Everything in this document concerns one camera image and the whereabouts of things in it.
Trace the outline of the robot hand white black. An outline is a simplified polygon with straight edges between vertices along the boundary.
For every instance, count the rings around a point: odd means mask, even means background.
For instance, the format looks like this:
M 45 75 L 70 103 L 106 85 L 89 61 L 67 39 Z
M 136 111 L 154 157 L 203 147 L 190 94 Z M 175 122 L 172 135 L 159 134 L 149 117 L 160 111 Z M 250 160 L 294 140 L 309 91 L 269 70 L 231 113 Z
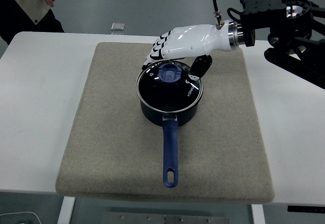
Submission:
M 237 45 L 229 20 L 220 29 L 210 24 L 176 27 L 157 38 L 142 69 L 160 60 L 209 55 L 214 50 L 232 51 Z

